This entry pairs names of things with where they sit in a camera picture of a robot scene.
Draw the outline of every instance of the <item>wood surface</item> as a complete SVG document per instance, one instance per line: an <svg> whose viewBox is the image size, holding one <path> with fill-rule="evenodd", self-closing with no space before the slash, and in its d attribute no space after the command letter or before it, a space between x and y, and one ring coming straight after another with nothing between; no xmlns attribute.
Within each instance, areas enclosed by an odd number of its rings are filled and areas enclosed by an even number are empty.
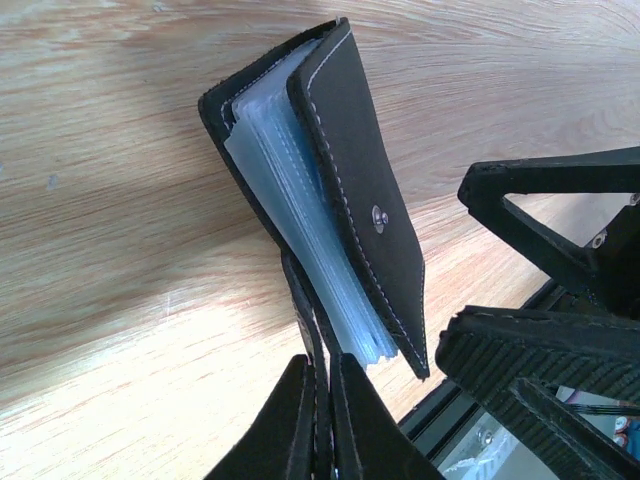
<svg viewBox="0 0 640 480"><path fill-rule="evenodd" d="M0 3L0 478L201 478L303 351L278 251L200 94L349 17L427 262L465 304L545 280L455 198L475 161L640 141L635 0ZM576 242L628 199L518 201ZM369 374L395 418L442 380Z"/></svg>

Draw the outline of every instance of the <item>black leather wallet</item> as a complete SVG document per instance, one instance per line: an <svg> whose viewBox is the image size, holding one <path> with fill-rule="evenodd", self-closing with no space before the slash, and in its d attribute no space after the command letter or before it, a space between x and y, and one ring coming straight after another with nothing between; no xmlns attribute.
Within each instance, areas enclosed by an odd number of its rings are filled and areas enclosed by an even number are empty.
<svg viewBox="0 0 640 480"><path fill-rule="evenodd" d="M424 261L389 165L348 20L303 32L224 80L200 98L200 116L244 196L281 248L289 285L301 292L293 295L299 313L317 322L330 353L342 352L304 268L225 148L236 124L234 99L311 40L318 42L288 77L286 92L311 145L340 241L358 281L416 376L424 379L429 376Z"/></svg>

